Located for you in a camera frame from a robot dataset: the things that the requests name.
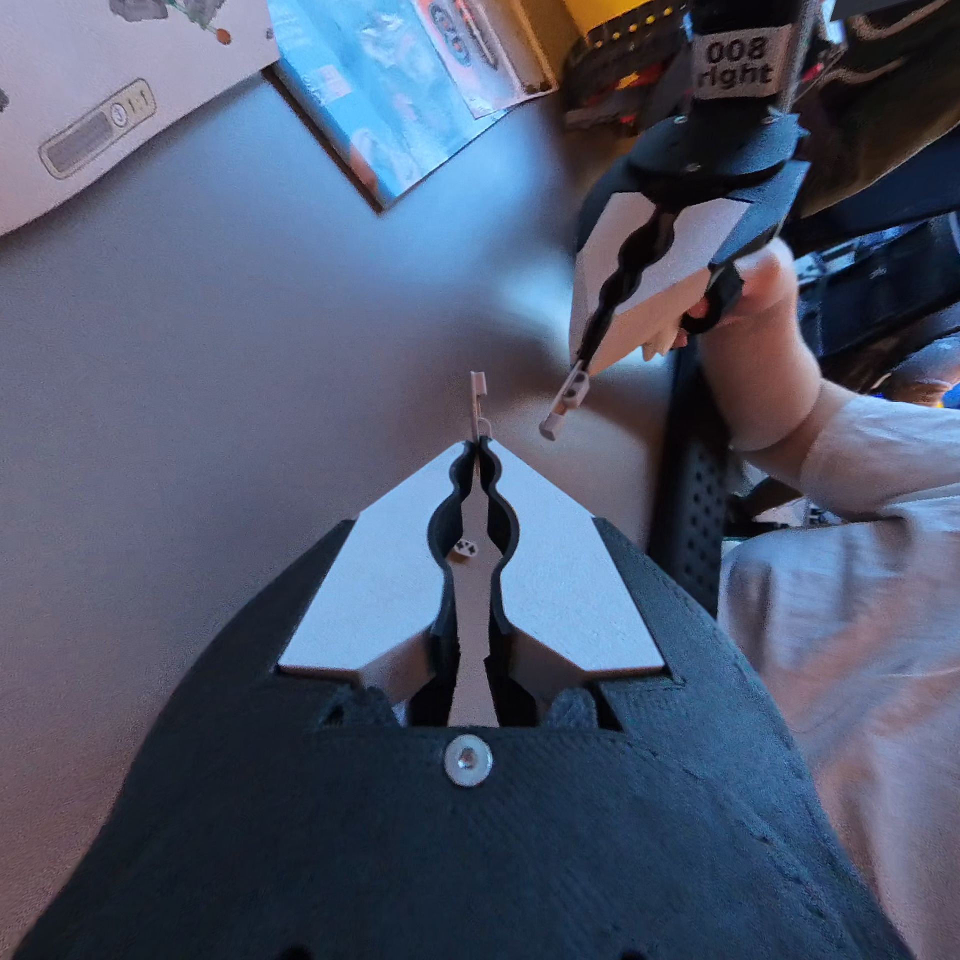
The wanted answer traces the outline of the black fabric bag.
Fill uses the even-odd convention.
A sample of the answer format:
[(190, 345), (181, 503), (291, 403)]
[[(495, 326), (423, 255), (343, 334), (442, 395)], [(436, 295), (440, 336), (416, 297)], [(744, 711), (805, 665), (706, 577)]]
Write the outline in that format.
[(853, 197), (959, 121), (957, 1), (833, 2), (816, 27), (793, 112), (809, 164), (792, 209), (807, 219)]

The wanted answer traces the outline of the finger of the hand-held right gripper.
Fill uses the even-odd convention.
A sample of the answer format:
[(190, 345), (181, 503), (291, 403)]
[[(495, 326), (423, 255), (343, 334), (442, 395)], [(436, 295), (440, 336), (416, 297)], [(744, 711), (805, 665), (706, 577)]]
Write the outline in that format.
[[(745, 200), (710, 200), (684, 209), (666, 254), (642, 272), (638, 288), (615, 306), (609, 330), (585, 364), (595, 377), (636, 350), (648, 361), (674, 346), (682, 315), (706, 293), (710, 263), (738, 225)], [(610, 200), (581, 249), (581, 331), (599, 305), (603, 284), (618, 270), (628, 228), (644, 226), (650, 200)]]
[(674, 216), (642, 193), (602, 203), (574, 264), (571, 364), (616, 364), (636, 350), (664, 354), (679, 327)]

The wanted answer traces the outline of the dark toy model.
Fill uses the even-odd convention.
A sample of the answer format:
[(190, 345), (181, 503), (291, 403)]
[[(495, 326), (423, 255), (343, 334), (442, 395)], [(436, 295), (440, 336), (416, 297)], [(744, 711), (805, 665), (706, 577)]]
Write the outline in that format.
[(690, 99), (690, 2), (563, 5), (579, 33), (559, 86), (567, 132), (633, 138), (683, 111)]

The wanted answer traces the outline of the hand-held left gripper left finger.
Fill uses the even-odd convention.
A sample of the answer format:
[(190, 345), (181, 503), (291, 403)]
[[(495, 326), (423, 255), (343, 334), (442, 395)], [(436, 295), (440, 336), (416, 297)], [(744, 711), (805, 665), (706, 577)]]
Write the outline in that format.
[(408, 704), (410, 724), (449, 725), (460, 645), (448, 557), (475, 454), (453, 444), (356, 516), (278, 671), (377, 689)]

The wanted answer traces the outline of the person's right hand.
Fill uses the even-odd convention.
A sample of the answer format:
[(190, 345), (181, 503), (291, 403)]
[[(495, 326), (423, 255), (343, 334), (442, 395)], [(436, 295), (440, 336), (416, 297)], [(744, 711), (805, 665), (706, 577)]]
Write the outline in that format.
[(694, 337), (700, 366), (732, 447), (771, 450), (812, 414), (823, 384), (798, 321), (794, 257), (782, 239), (734, 263), (737, 303)]

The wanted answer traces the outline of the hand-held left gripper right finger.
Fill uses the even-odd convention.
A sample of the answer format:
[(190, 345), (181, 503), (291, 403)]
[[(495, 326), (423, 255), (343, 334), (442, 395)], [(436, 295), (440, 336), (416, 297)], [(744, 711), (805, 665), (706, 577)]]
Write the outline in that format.
[(500, 553), (484, 661), (498, 724), (537, 726), (567, 690), (666, 677), (594, 515), (496, 440), (478, 466)]

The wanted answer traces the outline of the person's right forearm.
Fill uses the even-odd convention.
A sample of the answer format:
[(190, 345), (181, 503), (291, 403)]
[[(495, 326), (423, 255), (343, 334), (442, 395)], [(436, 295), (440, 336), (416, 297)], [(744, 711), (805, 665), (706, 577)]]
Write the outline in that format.
[(741, 449), (766, 474), (848, 520), (915, 503), (958, 506), (958, 411), (860, 395), (825, 383), (776, 442)]

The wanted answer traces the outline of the small grey holed building piece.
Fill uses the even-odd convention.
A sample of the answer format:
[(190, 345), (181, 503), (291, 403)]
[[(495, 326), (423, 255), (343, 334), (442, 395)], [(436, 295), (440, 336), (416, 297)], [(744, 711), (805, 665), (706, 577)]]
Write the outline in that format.
[(548, 413), (538, 426), (541, 437), (549, 442), (558, 440), (566, 416), (581, 407), (590, 386), (589, 373), (583, 361), (578, 360), (571, 367), (569, 374), (552, 400)]

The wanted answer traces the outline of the blue printed booklet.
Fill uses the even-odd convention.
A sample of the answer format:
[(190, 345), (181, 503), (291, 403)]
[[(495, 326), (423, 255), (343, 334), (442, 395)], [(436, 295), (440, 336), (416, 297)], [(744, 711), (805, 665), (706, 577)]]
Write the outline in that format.
[(377, 210), (556, 90), (522, 2), (270, 1), (273, 66)]

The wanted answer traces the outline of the white instruction sheet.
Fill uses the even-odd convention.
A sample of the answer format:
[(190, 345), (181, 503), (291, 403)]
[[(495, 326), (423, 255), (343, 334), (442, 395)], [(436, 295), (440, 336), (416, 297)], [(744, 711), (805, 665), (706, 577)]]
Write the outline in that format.
[(3, 1), (1, 233), (279, 56), (263, 1)]

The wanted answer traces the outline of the black perforated chair part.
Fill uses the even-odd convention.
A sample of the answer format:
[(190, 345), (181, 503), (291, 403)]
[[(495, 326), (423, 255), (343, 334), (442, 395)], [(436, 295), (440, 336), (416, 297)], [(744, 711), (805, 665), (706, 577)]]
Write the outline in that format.
[(676, 351), (647, 553), (712, 618), (719, 604), (730, 432), (696, 343)]

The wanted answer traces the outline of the grey desk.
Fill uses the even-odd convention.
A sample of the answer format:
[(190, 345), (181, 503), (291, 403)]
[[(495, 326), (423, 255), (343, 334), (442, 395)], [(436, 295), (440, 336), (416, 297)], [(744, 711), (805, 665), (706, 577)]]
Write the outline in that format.
[(467, 436), (471, 371), (494, 437), (645, 545), (669, 364), (538, 432), (627, 146), (530, 102), (379, 214), (257, 76), (2, 238), (2, 958), (218, 632)]

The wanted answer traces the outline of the person's pale shirt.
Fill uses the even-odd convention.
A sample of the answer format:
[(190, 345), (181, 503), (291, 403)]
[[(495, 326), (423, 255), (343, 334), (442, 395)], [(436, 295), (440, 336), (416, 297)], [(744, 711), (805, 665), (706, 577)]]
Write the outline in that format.
[(764, 534), (720, 620), (778, 706), (842, 846), (917, 958), (959, 957), (958, 497)]

